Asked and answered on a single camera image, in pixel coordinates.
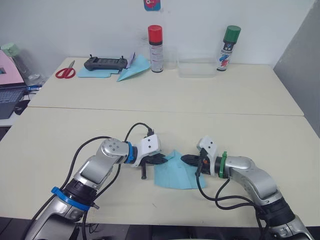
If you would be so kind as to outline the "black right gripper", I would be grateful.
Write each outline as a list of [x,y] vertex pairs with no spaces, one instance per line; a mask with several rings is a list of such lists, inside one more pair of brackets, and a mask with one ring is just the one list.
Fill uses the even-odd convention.
[[212,158],[211,155],[205,149],[200,150],[199,156],[186,154],[182,156],[181,160],[190,166],[198,166],[199,173],[211,173]]

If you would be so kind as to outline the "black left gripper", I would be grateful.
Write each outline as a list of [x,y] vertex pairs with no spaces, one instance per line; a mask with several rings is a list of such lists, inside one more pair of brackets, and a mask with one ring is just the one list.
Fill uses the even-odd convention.
[[147,164],[161,165],[164,164],[166,161],[166,156],[161,153],[143,157],[139,164],[139,166],[141,167],[141,179],[145,180],[147,178]]

